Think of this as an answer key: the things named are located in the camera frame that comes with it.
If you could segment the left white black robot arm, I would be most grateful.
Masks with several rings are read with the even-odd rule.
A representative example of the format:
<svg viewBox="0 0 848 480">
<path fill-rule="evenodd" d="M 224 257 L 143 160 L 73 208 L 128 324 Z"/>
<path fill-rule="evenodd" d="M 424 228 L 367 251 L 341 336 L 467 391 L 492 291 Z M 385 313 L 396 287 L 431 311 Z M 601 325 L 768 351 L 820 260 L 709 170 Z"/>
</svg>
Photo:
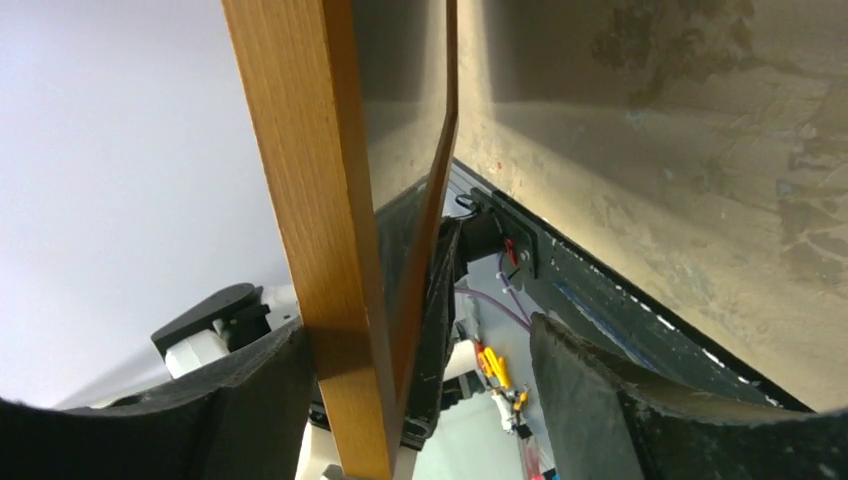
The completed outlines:
<svg viewBox="0 0 848 480">
<path fill-rule="evenodd" d="M 432 436 L 442 410 L 456 403 L 459 376 L 473 370 L 470 338 L 454 325 L 456 284 L 469 263 L 497 253 L 502 235 L 484 217 L 447 218 L 430 264 L 421 337 L 401 436 L 396 476 L 411 478 L 416 457 Z M 299 308 L 292 285 L 249 283 L 222 289 L 169 322 L 152 336 L 173 378 L 234 353 L 269 332 L 293 325 Z"/>
</svg>

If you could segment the wooden picture frame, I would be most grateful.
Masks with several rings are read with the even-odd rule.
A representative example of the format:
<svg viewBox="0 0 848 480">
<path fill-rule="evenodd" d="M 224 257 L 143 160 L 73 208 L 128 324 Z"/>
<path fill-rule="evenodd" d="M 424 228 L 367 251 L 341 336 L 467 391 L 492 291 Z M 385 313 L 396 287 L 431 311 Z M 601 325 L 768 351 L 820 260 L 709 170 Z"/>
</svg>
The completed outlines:
<svg viewBox="0 0 848 480">
<path fill-rule="evenodd" d="M 354 1 L 226 1 L 260 158 L 343 471 L 389 479 L 458 123 L 458 7 L 426 180 L 373 206 Z"/>
</svg>

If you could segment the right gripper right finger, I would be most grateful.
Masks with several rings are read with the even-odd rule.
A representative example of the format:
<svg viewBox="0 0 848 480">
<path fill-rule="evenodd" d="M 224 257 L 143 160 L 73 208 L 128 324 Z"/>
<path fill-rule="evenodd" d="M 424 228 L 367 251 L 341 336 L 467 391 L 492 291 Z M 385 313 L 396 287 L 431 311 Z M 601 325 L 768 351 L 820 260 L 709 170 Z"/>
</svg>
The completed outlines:
<svg viewBox="0 0 848 480">
<path fill-rule="evenodd" d="M 685 386 L 544 314 L 530 352 L 563 479 L 844 479 L 847 412 L 801 413 Z"/>
</svg>

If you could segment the clear glass pane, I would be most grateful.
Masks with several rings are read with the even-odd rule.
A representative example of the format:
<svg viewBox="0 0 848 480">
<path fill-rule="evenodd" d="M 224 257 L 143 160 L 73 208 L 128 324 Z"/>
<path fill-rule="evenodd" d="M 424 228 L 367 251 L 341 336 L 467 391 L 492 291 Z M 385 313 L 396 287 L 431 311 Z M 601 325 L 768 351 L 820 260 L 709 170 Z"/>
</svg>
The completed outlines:
<svg viewBox="0 0 848 480">
<path fill-rule="evenodd" d="M 447 101 L 444 1 L 352 3 L 373 206 L 426 180 Z"/>
</svg>

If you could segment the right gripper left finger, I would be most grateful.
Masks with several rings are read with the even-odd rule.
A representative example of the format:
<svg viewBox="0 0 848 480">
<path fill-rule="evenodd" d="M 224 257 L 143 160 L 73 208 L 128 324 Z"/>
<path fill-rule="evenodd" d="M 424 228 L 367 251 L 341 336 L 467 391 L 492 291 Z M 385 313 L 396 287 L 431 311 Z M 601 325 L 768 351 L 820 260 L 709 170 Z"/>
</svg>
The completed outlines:
<svg viewBox="0 0 848 480">
<path fill-rule="evenodd" d="M 315 374 L 290 323 L 106 408 L 1 403 L 4 479 L 292 479 Z"/>
</svg>

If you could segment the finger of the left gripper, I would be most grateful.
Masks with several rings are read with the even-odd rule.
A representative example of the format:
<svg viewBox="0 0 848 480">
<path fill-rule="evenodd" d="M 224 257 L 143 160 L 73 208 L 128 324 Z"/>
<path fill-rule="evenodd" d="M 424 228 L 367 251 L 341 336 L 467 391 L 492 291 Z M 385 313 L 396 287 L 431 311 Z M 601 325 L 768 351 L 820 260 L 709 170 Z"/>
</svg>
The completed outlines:
<svg viewBox="0 0 848 480">
<path fill-rule="evenodd" d="M 404 421 L 404 446 L 420 451 L 433 435 L 442 411 L 444 373 L 453 350 L 455 284 L 462 278 L 461 222 L 442 220 L 429 265 L 421 336 Z"/>
</svg>

